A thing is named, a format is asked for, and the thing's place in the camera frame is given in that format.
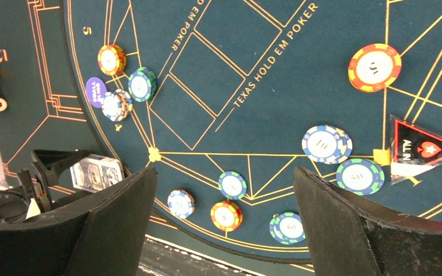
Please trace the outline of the black red all-in triangle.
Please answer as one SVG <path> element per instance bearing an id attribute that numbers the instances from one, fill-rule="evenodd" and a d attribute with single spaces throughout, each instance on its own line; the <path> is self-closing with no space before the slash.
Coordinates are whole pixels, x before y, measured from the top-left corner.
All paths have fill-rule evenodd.
<path id="1" fill-rule="evenodd" d="M 442 135 L 393 114 L 390 123 L 390 183 L 410 180 L 442 165 Z"/>

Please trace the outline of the orange chip stack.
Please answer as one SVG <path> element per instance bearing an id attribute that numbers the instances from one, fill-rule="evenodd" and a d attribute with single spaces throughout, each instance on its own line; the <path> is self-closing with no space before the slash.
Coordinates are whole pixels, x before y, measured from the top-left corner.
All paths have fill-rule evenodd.
<path id="1" fill-rule="evenodd" d="M 241 208 L 233 201 L 215 203 L 210 210 L 211 221 L 224 232 L 236 230 L 243 222 Z"/>

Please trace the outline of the orange poker chip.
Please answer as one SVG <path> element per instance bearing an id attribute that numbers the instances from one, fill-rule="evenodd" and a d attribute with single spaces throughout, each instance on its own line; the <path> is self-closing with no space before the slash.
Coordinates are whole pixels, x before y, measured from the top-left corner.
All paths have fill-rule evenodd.
<path id="1" fill-rule="evenodd" d="M 98 51 L 97 62 L 103 74 L 114 76 L 124 72 L 127 57 L 121 46 L 116 44 L 103 45 Z"/>
<path id="2" fill-rule="evenodd" d="M 391 85 L 399 76 L 402 59 L 388 44 L 374 43 L 359 49 L 351 58 L 347 73 L 350 84 L 363 92 L 374 93 Z"/>

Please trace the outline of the purple small blind button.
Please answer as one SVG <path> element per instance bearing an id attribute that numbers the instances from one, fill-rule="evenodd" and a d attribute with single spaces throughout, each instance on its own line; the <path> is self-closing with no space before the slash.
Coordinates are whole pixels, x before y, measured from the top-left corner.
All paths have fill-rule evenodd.
<path id="1" fill-rule="evenodd" d="M 107 92 L 104 81 L 96 76 L 90 77 L 86 82 L 85 90 L 89 103 L 95 108 L 102 108 L 105 93 Z"/>

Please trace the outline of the pink white chip stack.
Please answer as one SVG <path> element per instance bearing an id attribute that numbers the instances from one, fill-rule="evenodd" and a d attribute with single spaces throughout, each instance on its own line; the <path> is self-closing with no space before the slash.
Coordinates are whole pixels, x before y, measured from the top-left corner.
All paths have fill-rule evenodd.
<path id="1" fill-rule="evenodd" d="M 167 205 L 172 215 L 179 219 L 185 219 L 195 211 L 195 200 L 185 190 L 175 189 L 167 198 Z"/>

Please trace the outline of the blue playing card deck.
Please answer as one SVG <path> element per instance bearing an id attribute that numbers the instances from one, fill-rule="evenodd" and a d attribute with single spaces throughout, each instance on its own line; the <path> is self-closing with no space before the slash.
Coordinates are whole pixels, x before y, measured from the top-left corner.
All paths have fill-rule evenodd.
<path id="1" fill-rule="evenodd" d="M 73 187 L 92 193 L 104 190 L 124 179 L 121 161 L 90 154 L 70 168 Z"/>

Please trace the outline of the teal poker chip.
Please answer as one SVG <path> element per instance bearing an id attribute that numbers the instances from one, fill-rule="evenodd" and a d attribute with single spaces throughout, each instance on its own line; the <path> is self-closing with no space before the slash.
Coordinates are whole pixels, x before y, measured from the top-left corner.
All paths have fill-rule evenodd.
<path id="1" fill-rule="evenodd" d="M 373 160 L 351 158 L 342 162 L 336 171 L 336 184 L 360 196 L 379 191 L 385 182 L 383 169 Z"/>
<path id="2" fill-rule="evenodd" d="M 236 171 L 225 171 L 218 178 L 218 189 L 230 200 L 239 200 L 246 195 L 245 178 Z"/>
<path id="3" fill-rule="evenodd" d="M 152 99 L 157 88 L 157 76 L 148 67 L 139 67 L 128 77 L 128 92 L 136 102 Z"/>

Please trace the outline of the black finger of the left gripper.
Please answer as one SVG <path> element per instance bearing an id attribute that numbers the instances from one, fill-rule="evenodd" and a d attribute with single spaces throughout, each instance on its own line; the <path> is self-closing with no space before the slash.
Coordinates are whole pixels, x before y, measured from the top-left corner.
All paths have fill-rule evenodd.
<path id="1" fill-rule="evenodd" d="M 35 169 L 37 181 L 44 187 L 58 185 L 59 177 L 65 170 L 90 154 L 90 151 L 84 149 L 77 151 L 32 150 L 32 166 Z"/>

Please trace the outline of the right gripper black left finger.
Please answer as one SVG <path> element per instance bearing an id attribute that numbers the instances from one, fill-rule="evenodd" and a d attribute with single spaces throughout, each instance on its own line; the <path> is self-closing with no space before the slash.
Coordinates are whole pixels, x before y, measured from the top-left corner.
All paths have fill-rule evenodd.
<path id="1" fill-rule="evenodd" d="M 145 168 L 23 223 L 0 224 L 0 275 L 135 275 L 157 189 Z"/>

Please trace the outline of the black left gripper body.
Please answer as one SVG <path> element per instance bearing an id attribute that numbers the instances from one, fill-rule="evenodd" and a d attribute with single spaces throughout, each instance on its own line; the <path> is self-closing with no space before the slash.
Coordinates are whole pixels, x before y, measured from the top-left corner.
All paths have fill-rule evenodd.
<path id="1" fill-rule="evenodd" d="M 20 223 L 26 220 L 32 201 L 37 203 L 42 213 L 52 209 L 48 187 L 40 180 L 32 181 L 29 170 L 21 170 L 18 180 L 18 187 L 0 190 L 0 223 Z"/>

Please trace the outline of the teal chip stack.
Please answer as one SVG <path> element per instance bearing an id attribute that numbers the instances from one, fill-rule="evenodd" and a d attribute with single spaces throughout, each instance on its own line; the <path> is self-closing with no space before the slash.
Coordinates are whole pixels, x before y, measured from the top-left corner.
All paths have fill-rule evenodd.
<path id="1" fill-rule="evenodd" d="M 275 241 L 283 245 L 291 245 L 306 239 L 300 215 L 286 211 L 276 215 L 269 222 L 269 233 Z"/>

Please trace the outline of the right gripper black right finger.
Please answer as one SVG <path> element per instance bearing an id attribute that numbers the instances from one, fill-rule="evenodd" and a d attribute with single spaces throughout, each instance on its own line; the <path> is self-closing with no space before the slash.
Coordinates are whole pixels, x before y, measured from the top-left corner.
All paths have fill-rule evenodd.
<path id="1" fill-rule="evenodd" d="M 442 222 L 380 205 L 304 167 L 294 192 L 317 275 L 442 275 Z"/>

